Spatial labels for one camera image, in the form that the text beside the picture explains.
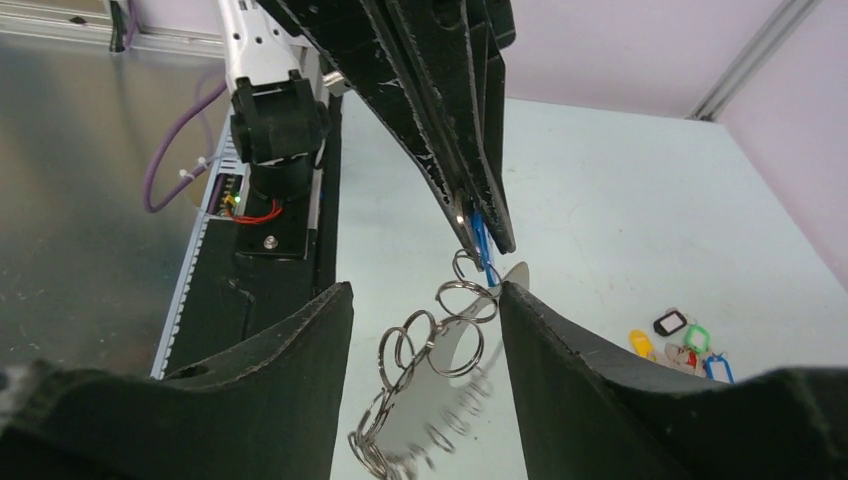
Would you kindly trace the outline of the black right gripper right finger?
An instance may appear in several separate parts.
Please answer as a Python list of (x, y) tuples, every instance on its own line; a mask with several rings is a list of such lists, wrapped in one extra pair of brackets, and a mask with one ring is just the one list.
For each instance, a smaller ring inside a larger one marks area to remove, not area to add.
[(508, 282), (500, 317), (531, 479), (843, 479), (847, 372), (736, 384), (634, 355)]

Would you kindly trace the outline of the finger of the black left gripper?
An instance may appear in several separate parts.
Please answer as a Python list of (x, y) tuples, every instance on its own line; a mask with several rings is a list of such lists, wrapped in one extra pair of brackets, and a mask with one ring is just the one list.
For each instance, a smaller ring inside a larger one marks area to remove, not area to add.
[(516, 249), (502, 180), (508, 1), (367, 1), (364, 10), (409, 104), (403, 146), (460, 244), (478, 213), (498, 251)]
[(474, 249), (459, 172), (437, 139), (381, 1), (262, 1), (285, 26), (318, 49), (352, 86), (421, 171), (461, 247)]

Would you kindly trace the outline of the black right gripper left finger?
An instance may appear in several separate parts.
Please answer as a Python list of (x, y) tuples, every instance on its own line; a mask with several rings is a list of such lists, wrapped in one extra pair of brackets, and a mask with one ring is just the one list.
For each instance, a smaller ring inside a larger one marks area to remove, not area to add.
[(1, 371), (5, 479), (326, 479), (353, 290), (161, 380), (45, 361)]

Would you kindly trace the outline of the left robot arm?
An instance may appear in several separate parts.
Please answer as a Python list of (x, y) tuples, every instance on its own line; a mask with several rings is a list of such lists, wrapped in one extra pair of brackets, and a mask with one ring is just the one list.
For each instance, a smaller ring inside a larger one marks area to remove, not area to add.
[(306, 157), (329, 112), (291, 48), (329, 66), (323, 86), (356, 92), (421, 171), (460, 244), (479, 216), (503, 254), (516, 248), (502, 181), (507, 1), (223, 1), (231, 132), (266, 197), (307, 186)]

